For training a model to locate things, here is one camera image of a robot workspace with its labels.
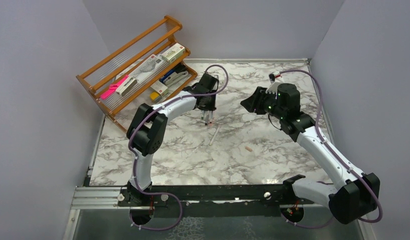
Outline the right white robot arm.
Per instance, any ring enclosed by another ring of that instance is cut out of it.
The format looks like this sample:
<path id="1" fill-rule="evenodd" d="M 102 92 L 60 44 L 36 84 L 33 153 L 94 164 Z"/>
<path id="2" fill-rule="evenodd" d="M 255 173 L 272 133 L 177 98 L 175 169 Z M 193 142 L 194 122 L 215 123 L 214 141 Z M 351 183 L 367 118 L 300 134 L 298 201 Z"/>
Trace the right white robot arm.
<path id="1" fill-rule="evenodd" d="M 294 84 L 281 83 L 276 91 L 259 86 L 240 103 L 249 113 L 277 118 L 281 130 L 311 154 L 332 181 L 323 184 L 303 175 L 291 177 L 283 182 L 282 199 L 289 204 L 298 199 L 310 200 L 328 208 L 342 224 L 376 210 L 379 178 L 347 160 L 318 129 L 315 120 L 301 110 L 300 99 Z"/>

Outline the thin white black pen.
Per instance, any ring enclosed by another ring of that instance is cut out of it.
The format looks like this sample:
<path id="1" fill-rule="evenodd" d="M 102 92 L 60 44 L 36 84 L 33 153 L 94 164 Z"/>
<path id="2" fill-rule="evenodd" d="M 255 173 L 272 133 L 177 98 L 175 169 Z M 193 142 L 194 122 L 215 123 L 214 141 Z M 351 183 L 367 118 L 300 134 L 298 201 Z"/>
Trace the thin white black pen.
<path id="1" fill-rule="evenodd" d="M 209 124 L 209 120 L 210 119 L 210 113 L 209 111 L 206 112 L 206 116 L 205 116 L 205 125 L 207 126 Z"/>

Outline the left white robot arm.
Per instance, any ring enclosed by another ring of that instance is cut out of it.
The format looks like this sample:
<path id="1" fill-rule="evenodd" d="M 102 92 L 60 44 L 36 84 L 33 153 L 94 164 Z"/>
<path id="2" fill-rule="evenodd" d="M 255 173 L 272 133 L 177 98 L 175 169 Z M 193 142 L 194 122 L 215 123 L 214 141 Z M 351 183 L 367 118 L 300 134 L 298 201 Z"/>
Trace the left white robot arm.
<path id="1" fill-rule="evenodd" d="M 147 187 L 152 183 L 153 155 L 163 143 L 167 123 L 194 109 L 216 110 L 218 86 L 217 77 L 204 73 L 197 83 L 184 87 L 173 98 L 155 105 L 143 103 L 138 107 L 127 131 L 129 150 L 134 155 L 133 173 L 129 180 L 134 189 L 130 197 L 137 205 L 149 201 Z"/>

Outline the orange pen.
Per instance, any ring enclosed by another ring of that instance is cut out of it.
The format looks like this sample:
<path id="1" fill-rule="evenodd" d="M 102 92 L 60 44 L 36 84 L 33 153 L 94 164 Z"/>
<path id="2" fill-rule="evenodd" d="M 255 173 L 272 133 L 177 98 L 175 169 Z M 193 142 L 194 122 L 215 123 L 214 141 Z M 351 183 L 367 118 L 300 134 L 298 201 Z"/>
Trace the orange pen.
<path id="1" fill-rule="evenodd" d="M 209 117 L 208 117 L 208 126 L 212 126 L 213 123 L 213 111 L 209 112 Z"/>

